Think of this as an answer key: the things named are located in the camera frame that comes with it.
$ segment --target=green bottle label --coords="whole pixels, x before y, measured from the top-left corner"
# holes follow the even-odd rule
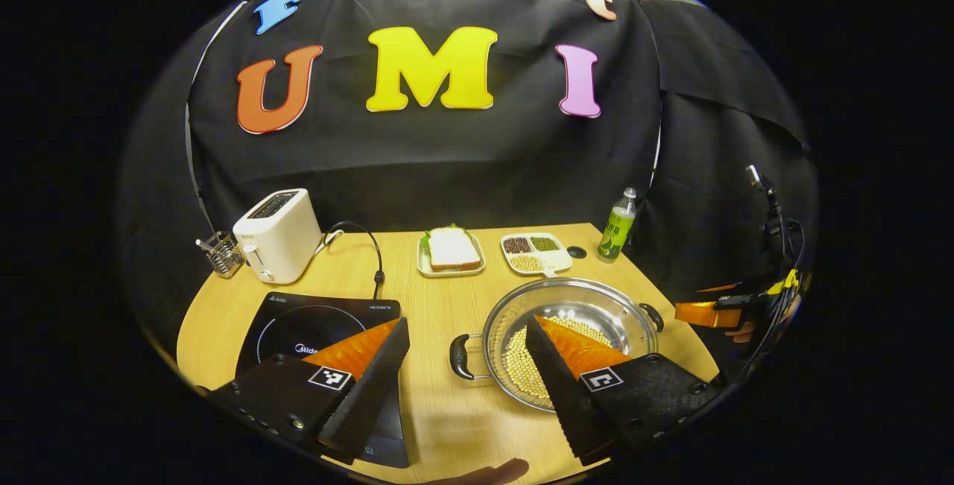
[[[597,248],[600,256],[607,260],[616,260],[620,248],[623,248],[623,243],[626,241],[626,236],[630,233],[630,228],[633,227],[634,219],[635,215],[623,217],[616,211],[610,213],[610,221],[606,224],[606,231],[603,232],[603,238],[599,241],[599,248]]]

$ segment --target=beans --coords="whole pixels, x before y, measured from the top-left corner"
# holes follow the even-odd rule
[[[559,248],[556,241],[549,237],[531,237],[531,241],[534,243],[536,250],[558,250]]]
[[[573,329],[597,342],[610,345],[610,340],[602,332],[586,323],[562,317],[548,317],[546,319],[559,323],[568,329]],[[525,326],[514,332],[511,341],[507,342],[507,350],[504,352],[504,369],[507,370],[511,381],[514,381],[514,384],[517,384],[517,387],[524,393],[541,399],[549,399],[549,393],[546,392],[546,387],[536,369],[534,359],[527,350],[527,328]]]
[[[532,256],[514,256],[511,258],[511,264],[521,271],[542,271],[543,266],[540,261]]]
[[[527,238],[511,237],[504,240],[504,251],[507,251],[507,254],[529,252],[531,251],[531,245],[527,243]]]

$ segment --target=induction cooktop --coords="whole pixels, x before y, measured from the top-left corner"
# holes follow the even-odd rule
[[[256,312],[238,354],[236,376],[276,353],[304,358],[352,335],[401,316],[401,305],[385,299],[339,299],[271,292]],[[363,461],[408,468],[401,427],[398,378],[371,431]]]

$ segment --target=white toaster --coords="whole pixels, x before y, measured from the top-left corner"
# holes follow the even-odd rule
[[[305,189],[268,195],[235,223],[232,233],[252,271],[269,284],[299,279],[321,241]]]

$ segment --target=wooden table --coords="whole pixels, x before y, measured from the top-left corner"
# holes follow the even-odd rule
[[[639,269],[624,256],[613,264],[597,260],[601,236],[592,224],[470,230],[480,240],[487,266],[480,274],[455,278],[426,278],[418,272],[421,232],[378,233],[386,275],[379,298],[401,302],[410,332],[399,393],[411,466],[395,469],[355,461],[347,468],[385,481],[416,483],[520,457],[529,462],[520,484],[553,481],[590,468],[573,457],[556,414],[525,406],[492,379],[463,380],[451,372],[447,360],[454,337],[479,335],[499,299],[534,280],[513,272],[500,248],[505,234],[532,231],[548,231],[567,247],[577,245],[589,254],[573,260],[559,276],[603,282],[634,301],[655,306],[666,324],[659,335],[659,352],[702,379],[718,373],[702,342],[687,323],[675,321],[672,304]],[[181,373],[195,384],[217,389],[234,378],[242,341],[266,293],[371,298],[376,269],[367,234],[347,233],[320,252],[294,284],[265,284],[248,267],[230,280],[210,275],[182,322],[177,345]],[[486,374],[480,340],[469,342],[467,350],[471,372]]]

